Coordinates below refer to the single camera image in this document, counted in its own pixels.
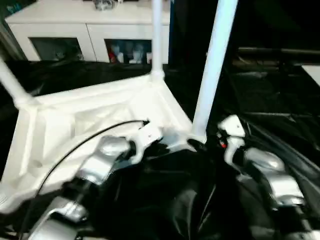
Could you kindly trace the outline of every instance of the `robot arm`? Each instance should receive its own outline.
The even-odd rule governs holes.
[[[304,211],[307,201],[283,160],[271,152],[246,146],[245,131],[236,115],[229,116],[218,127],[228,135],[224,161],[259,185],[265,207],[281,237],[286,240],[320,239],[320,231],[311,227]],[[234,163],[234,156],[240,149],[243,161],[238,165]]]
[[[151,123],[131,139],[103,137],[32,228],[28,240],[75,240],[75,226],[88,217],[99,190],[112,173],[140,163],[145,149],[162,137],[160,129]]]

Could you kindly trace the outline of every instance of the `object on cabinet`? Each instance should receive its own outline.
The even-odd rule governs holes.
[[[93,0],[95,8],[99,11],[110,10],[115,7],[115,0]]]

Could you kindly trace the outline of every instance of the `cabinet door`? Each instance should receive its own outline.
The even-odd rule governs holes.
[[[10,24],[16,40],[30,61],[96,61],[85,24]]]
[[[151,25],[87,25],[96,59],[100,62],[146,64],[152,61]],[[162,62],[168,63],[169,26],[162,26]]]

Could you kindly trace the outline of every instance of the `white pole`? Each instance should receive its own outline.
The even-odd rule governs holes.
[[[163,78],[162,66],[162,5],[163,0],[152,0],[152,78]]]
[[[192,132],[206,141],[206,129],[214,102],[222,65],[225,59],[238,0],[219,0],[211,34],[198,102],[193,118]]]
[[[3,59],[0,57],[0,82],[11,95],[14,105],[19,108],[20,105],[23,105],[33,98],[24,90],[20,85],[16,77],[7,67]]]

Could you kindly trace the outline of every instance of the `white cabinet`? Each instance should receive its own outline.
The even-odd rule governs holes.
[[[170,1],[162,11],[162,56],[168,63]],[[6,22],[30,61],[75,60],[149,63],[152,2],[124,2],[97,11],[92,1],[41,0]]]

